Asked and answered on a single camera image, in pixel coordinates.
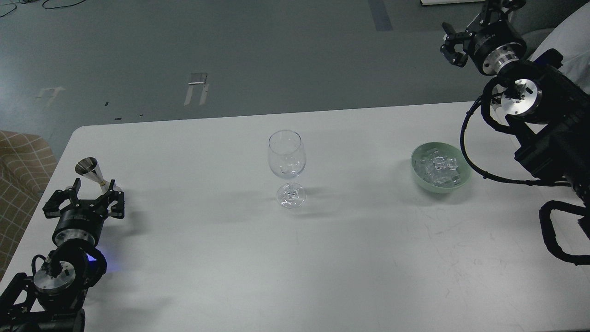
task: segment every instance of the metal jigger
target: metal jigger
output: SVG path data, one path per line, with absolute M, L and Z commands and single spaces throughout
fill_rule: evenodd
M 88 157 L 80 160 L 78 164 L 76 164 L 76 173 L 98 183 L 100 189 L 103 191 L 103 194 L 109 189 L 109 182 L 104 179 L 103 173 L 100 171 L 99 162 L 94 157 Z M 117 191 L 121 190 L 121 188 L 117 186 L 115 186 L 113 189 Z

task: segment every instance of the wire on floor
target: wire on floor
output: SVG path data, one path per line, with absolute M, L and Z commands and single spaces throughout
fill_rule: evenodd
M 68 8 L 68 7 L 73 7 L 73 6 L 79 5 L 79 4 L 81 4 L 82 2 L 84 2 L 84 1 L 86 1 L 86 0 L 82 0 L 82 1 L 76 2 L 75 4 L 66 5 L 66 6 L 46 7 L 46 6 L 45 6 L 45 4 L 46 4 L 47 2 L 50 2 L 50 1 L 51 1 L 51 0 L 45 0 L 45 1 L 43 1 L 43 3 L 41 4 L 41 6 L 42 6 L 43 8 L 45 8 L 45 9 L 59 9 L 59 8 Z
M 0 17 L 4 17 L 4 16 L 6 16 L 6 15 L 8 15 L 8 14 L 12 13 L 12 12 L 14 12 L 15 10 L 17 10 L 17 5 L 16 5 L 14 2 L 11 2 L 10 4 L 4 4 L 3 6 L 6 6 L 6 5 L 14 5 L 14 8 L 13 8 L 13 9 L 10 9 L 10 11 L 9 11 L 9 12 L 7 12 L 6 14 L 3 14 L 3 15 L 2 15 L 2 16 L 0 16 Z

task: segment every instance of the table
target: table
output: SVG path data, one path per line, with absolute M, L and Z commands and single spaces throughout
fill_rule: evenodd
M 126 198 L 125 219 L 104 225 L 109 271 L 87 296 L 87 331 L 589 328 L 590 271 L 554 258 L 539 228 L 546 196 L 575 199 L 567 188 L 474 176 L 441 196 L 412 182 L 412 150 L 458 146 L 470 105 L 76 130 L 41 202 L 72 185 L 74 165 L 90 156 Z M 284 180 L 267 164 L 268 137 L 280 129 L 299 132 L 307 152 L 296 181 L 308 198 L 293 210 L 274 200 Z M 479 118 L 467 149 L 490 172 L 527 177 L 511 140 Z M 100 194 L 82 182 L 79 197 Z M 54 248 L 55 224 L 39 206 L 0 289 Z M 557 229 L 568 252 L 584 243 L 576 227 Z

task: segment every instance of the black cable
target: black cable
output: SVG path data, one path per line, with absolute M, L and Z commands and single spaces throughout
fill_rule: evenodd
M 483 92 L 481 93 L 481 117 L 484 121 L 488 124 L 488 126 L 494 128 L 497 132 L 503 132 L 504 134 L 515 135 L 516 130 L 510 126 L 504 126 L 499 124 L 496 120 L 491 117 L 490 114 L 490 104 L 492 99 L 492 90 L 496 85 L 500 83 L 499 77 L 492 78 L 486 86 L 483 88 Z
M 495 93 L 491 96 L 491 98 L 492 98 L 492 100 L 495 100 L 498 104 L 500 104 L 501 103 L 500 98 L 498 98 L 498 97 L 500 97 L 503 94 L 504 94 L 504 92 Z M 565 177 L 562 177 L 559 179 L 559 181 L 556 181 L 556 182 L 564 182 L 565 183 L 565 182 L 568 182 L 568 179 L 566 179 Z
M 551 212 L 553 210 L 563 211 L 578 216 L 587 217 L 588 209 L 585 207 L 569 204 L 562 201 L 549 201 L 539 210 L 539 220 L 541 222 L 541 233 L 547 250 L 553 256 L 564 262 L 574 263 L 575 265 L 590 265 L 590 255 L 570 255 L 565 253 L 557 243 L 555 228 L 551 221 Z
M 463 125 L 461 126 L 461 134 L 459 137 L 459 144 L 461 147 L 461 153 L 463 154 L 463 157 L 465 158 L 465 161 L 467 161 L 469 166 L 475 172 L 478 172 L 480 175 L 482 175 L 484 179 L 488 178 L 490 180 L 501 182 L 501 183 L 539 185 L 539 186 L 543 186 L 543 187 L 569 187 L 570 184 L 567 182 L 547 182 L 547 181 L 543 181 L 543 180 L 514 180 L 514 179 L 510 179 L 510 178 L 501 177 L 498 175 L 491 174 L 485 170 L 482 170 L 476 164 L 474 164 L 471 161 L 471 159 L 469 159 L 469 156 L 467 155 L 467 150 L 465 149 L 465 131 L 467 130 L 467 124 L 469 123 L 469 119 L 471 118 L 471 116 L 473 116 L 473 113 L 475 113 L 477 108 L 482 106 L 482 104 L 481 104 L 482 99 L 483 99 L 482 96 L 479 96 L 476 99 L 476 101 L 473 103 L 473 105 L 471 106 L 469 111 L 467 111 L 467 114 L 465 116 L 465 120 L 463 121 Z
M 13 9 L 10 9 L 9 12 L 7 12 L 6 14 L 4 14 L 4 15 L 2 15 L 0 17 L 4 17 L 4 16 L 6 16 L 6 15 L 12 13 L 12 12 L 14 12 L 15 10 L 17 10 L 17 5 L 14 2 L 11 2 L 10 4 L 13 4 L 14 5 L 14 8 Z
M 43 261 L 46 260 L 45 256 L 43 255 L 35 255 L 35 257 L 33 257 L 33 260 L 31 261 L 31 270 L 33 272 L 33 275 L 35 275 L 37 273 L 37 259 L 38 258 L 43 258 Z
M 514 10 L 516 10 L 516 9 L 518 9 L 518 8 L 512 7 L 512 8 L 510 8 L 510 9 L 508 9 L 508 10 L 507 10 L 507 11 L 504 13 L 504 15 L 508 16 L 508 15 L 509 15 L 511 12 L 513 12 L 513 11 L 514 11 Z
M 107 272 L 107 260 L 98 249 L 85 240 L 69 239 L 60 244 L 51 256 L 51 264 L 49 265 L 47 272 L 50 276 L 56 277 L 62 270 L 60 258 L 63 253 L 71 252 L 75 249 L 80 249 L 82 252 L 84 252 L 84 254 L 88 253 L 90 256 L 96 259 L 97 269 L 94 273 L 94 276 L 84 282 L 86 285 L 88 285 L 88 287 L 92 287 L 100 280 L 103 274 Z
M 41 6 L 42 6 L 43 8 L 45 8 L 45 9 L 68 8 L 68 7 L 73 7 L 73 6 L 75 6 L 75 5 L 79 5 L 79 4 L 81 4 L 82 2 L 84 2 L 84 1 L 86 1 L 86 0 L 82 0 L 82 1 L 80 1 L 80 2 L 76 2 L 75 4 L 71 4 L 71 5 L 67 5 L 67 6 L 57 6 L 57 7 L 49 7 L 49 8 L 47 8 L 47 7 L 45 6 L 45 4 L 46 4 L 47 2 L 50 2 L 50 0 L 45 0 L 45 1 L 43 1 L 43 3 L 41 4 Z

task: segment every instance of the floor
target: floor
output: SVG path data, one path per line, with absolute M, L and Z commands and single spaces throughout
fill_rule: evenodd
M 481 3 L 41 3 L 0 18 L 0 129 L 41 135 L 58 159 L 86 125 L 458 102 L 487 81 L 438 51 L 440 24 L 466 27 Z M 208 88 L 185 105 L 191 73 Z

